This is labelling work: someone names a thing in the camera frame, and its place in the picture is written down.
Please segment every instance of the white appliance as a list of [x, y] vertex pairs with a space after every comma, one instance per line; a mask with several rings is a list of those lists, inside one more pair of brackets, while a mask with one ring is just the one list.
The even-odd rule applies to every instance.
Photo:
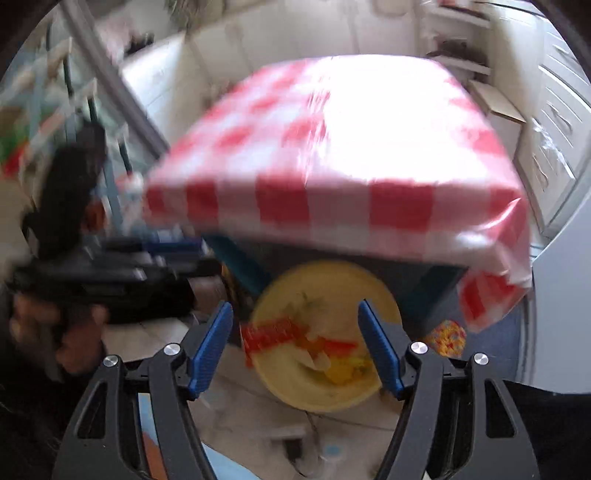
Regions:
[[518, 381], [591, 392], [591, 193], [536, 258]]

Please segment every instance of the blue gripper pad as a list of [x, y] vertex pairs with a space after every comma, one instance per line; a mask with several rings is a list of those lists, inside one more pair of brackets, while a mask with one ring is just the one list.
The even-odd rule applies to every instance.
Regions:
[[404, 390], [400, 379], [400, 359], [366, 300], [359, 303], [357, 321], [379, 379], [384, 388], [398, 398]]
[[234, 315], [232, 306], [226, 302], [218, 311], [216, 317], [210, 321], [209, 330], [199, 346], [199, 350], [189, 362], [189, 392], [193, 398], [209, 388], [212, 382], [213, 373], [216, 371], [222, 352], [230, 332]]

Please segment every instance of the cabinet door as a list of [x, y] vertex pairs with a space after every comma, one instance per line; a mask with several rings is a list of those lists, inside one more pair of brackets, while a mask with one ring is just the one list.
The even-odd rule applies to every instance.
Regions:
[[379, 14], [373, 0], [344, 0], [350, 3], [350, 14], [359, 44], [359, 53], [418, 55], [417, 23], [412, 2], [397, 1], [407, 13], [396, 17]]
[[246, 10], [237, 21], [242, 28], [244, 52], [253, 70], [270, 63], [299, 58], [287, 27], [285, 10], [279, 3]]
[[351, 55], [346, 0], [284, 0], [287, 27], [302, 58]]

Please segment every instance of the table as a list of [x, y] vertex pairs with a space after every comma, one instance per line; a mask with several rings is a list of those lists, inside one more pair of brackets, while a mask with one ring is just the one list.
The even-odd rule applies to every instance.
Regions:
[[354, 255], [465, 267], [466, 322], [531, 286], [528, 200], [455, 78], [413, 57], [264, 67], [155, 168], [145, 218]]

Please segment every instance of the shelf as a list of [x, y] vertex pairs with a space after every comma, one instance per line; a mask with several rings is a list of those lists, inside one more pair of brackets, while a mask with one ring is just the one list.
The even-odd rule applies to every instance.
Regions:
[[435, 17], [451, 18], [460, 22], [470, 23], [478, 27], [490, 28], [491, 21], [485, 18], [476, 17], [452, 8], [446, 7], [428, 7], [427, 11]]
[[491, 69], [489, 67], [485, 67], [484, 65], [480, 65], [469, 60], [454, 59], [452, 57], [445, 57], [443, 55], [431, 57], [430, 60], [438, 61], [446, 67], [453, 67], [460, 70], [467, 70], [469, 72], [482, 73], [483, 75], [491, 74]]

